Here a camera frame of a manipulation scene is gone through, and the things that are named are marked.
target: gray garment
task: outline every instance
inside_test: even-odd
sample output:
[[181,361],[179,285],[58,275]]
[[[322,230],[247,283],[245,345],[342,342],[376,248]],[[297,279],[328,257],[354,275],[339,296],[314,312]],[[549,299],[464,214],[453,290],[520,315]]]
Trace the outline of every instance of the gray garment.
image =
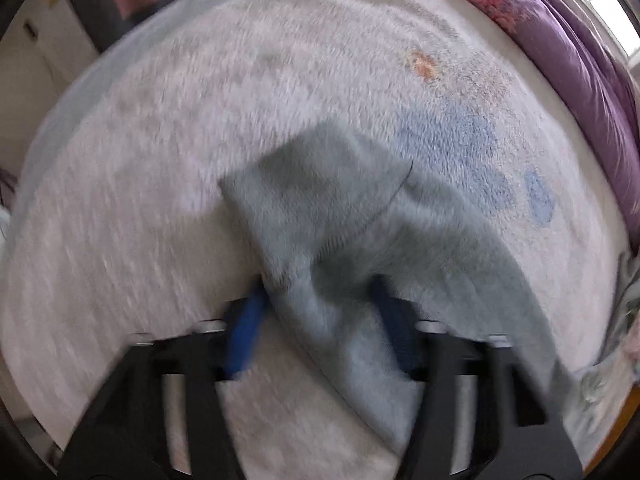
[[433,174],[321,124],[221,186],[281,322],[394,450],[408,441],[419,390],[396,369],[366,299],[373,274],[457,335],[507,334],[549,390],[556,347],[523,273],[482,214]]

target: bed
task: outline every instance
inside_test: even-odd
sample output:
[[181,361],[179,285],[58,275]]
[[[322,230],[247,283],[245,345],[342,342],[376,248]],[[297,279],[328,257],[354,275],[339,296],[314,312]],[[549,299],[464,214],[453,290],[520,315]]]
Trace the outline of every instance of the bed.
[[[65,446],[128,335],[184,333],[246,292],[260,265],[217,182],[327,118],[461,190],[522,268],[562,365],[593,365],[628,217],[495,21],[465,0],[179,0],[92,66],[30,149],[2,261],[2,352],[53,439]],[[562,406],[584,464],[633,380],[616,352],[606,384]],[[389,478],[402,435],[339,393],[269,319],[223,391],[248,477]]]

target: purple blanket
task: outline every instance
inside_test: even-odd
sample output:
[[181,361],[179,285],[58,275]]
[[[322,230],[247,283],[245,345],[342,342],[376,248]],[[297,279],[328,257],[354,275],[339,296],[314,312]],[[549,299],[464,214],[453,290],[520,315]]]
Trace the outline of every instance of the purple blanket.
[[640,150],[628,73],[561,0],[468,1],[513,38],[574,115],[609,179],[636,250]]

